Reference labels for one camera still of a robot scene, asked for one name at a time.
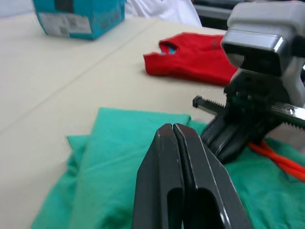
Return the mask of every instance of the red cloth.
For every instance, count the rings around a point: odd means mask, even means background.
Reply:
[[[181,33],[159,42],[163,53],[144,55],[149,75],[171,76],[217,85],[229,84],[235,68],[220,45],[222,35]],[[169,54],[169,48],[175,54]]]

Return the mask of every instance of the table surface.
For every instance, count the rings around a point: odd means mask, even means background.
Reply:
[[[0,228],[30,227],[65,170],[66,136],[88,134],[99,107],[208,122],[192,99],[225,102],[220,87],[148,76],[142,57],[181,32],[224,31],[128,18],[91,42],[46,36],[33,14],[2,19],[0,30]]]

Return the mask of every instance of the white label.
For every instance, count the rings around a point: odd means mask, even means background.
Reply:
[[[69,37],[70,33],[92,33],[87,17],[70,13],[40,13],[39,16],[44,29],[49,35]]]

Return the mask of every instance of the white fabric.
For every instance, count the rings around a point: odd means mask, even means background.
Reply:
[[[201,26],[191,0],[127,0],[126,16],[157,17],[164,21]]]

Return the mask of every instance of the folded cloth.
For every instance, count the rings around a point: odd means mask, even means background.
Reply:
[[[181,33],[159,42],[162,53],[144,55],[149,75],[171,76],[216,85],[229,84],[236,72],[222,47],[222,35]]]
[[[69,136],[67,171],[50,191],[32,229],[130,229],[137,170],[165,123],[202,133],[185,114],[101,108],[88,136]],[[279,155],[305,165],[291,147],[269,139]],[[248,148],[226,165],[256,229],[305,228],[305,185]]]

